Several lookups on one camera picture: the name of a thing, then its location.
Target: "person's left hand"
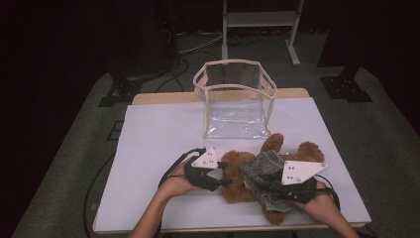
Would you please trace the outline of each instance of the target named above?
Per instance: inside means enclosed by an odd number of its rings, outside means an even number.
[[[173,170],[158,191],[163,192],[168,197],[174,197],[184,195],[194,189],[200,189],[189,183],[185,178],[184,165],[186,162],[182,162]]]

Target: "brown fur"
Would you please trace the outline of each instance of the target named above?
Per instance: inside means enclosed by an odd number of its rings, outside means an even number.
[[[280,133],[269,136],[262,145],[261,151],[274,150],[277,153],[283,145],[284,137]],[[222,196],[230,203],[255,201],[254,193],[244,185],[244,177],[240,170],[240,162],[252,160],[256,156],[249,152],[230,151],[222,157],[222,162],[228,164],[223,169],[223,178],[232,179],[233,182],[222,189]],[[324,154],[318,146],[312,142],[300,144],[296,154],[281,155],[287,161],[324,162]],[[262,206],[262,214],[273,225],[278,225],[284,220],[285,213],[279,211],[267,211]]]

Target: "white metal frame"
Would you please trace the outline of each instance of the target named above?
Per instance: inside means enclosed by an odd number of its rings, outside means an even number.
[[[247,12],[247,13],[228,13],[228,1],[223,0],[223,44],[222,60],[229,58],[228,55],[228,28],[231,27],[278,27],[291,26],[291,34],[285,40],[287,50],[290,54],[293,65],[299,66],[300,61],[294,50],[294,39],[299,25],[302,12],[303,1],[299,0],[296,11],[284,12]]]

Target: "gray fabric clothing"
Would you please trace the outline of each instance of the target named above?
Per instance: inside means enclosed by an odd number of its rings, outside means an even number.
[[[290,201],[279,199],[274,192],[262,189],[265,185],[282,186],[283,166],[284,160],[275,151],[261,152],[254,159],[240,163],[245,183],[266,210],[286,212],[292,208]]]

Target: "clear plastic container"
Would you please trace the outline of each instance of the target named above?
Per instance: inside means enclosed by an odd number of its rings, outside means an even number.
[[[209,61],[193,79],[205,101],[204,138],[260,139],[270,135],[268,120],[277,88],[257,61]]]

